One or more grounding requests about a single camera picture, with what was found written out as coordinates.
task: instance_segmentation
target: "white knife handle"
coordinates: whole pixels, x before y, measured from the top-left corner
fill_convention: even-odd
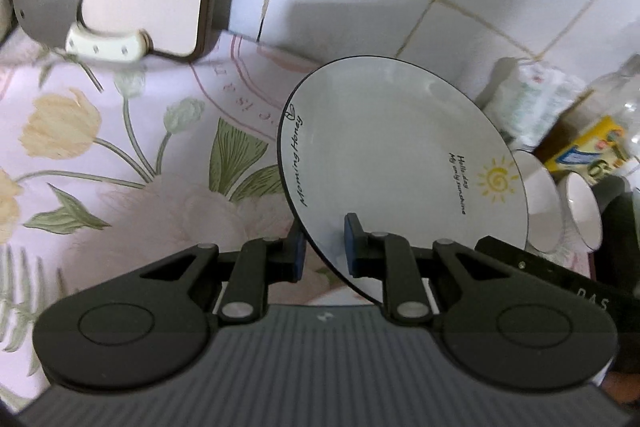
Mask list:
[[[102,35],[93,33],[76,22],[66,35],[65,51],[82,58],[135,62],[144,57],[148,49],[148,39],[142,31],[121,36]]]

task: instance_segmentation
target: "knife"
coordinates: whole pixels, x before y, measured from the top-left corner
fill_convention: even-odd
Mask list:
[[[81,22],[82,0],[14,0],[24,32],[35,41],[82,58],[135,62],[149,51],[142,30],[130,34],[95,33]]]

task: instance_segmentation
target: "tablecloth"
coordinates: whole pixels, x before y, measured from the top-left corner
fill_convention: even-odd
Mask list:
[[[0,50],[0,399],[48,385],[31,345],[69,293],[196,243],[237,250],[292,223],[276,166],[284,103],[315,64],[220,33],[193,64],[56,54],[20,30]],[[310,249],[280,303],[366,303]]]

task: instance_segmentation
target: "oval plate with black rim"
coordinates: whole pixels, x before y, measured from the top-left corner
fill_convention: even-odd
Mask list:
[[[382,283],[347,268],[348,212],[415,247],[446,237],[473,248],[486,235],[525,246],[524,187],[500,134],[459,90],[407,62],[349,57],[307,76],[285,106],[278,161],[311,244],[373,301]]]

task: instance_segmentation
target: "yellow sun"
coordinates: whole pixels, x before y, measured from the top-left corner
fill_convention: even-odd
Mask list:
[[[478,174],[481,182],[478,187],[482,187],[482,195],[491,197],[492,203],[501,201],[504,203],[505,194],[514,194],[515,190],[510,187],[511,181],[520,178],[516,164],[513,161],[507,163],[505,156],[502,157],[502,161],[498,163],[495,158],[491,160],[491,167],[484,166],[484,172]]]

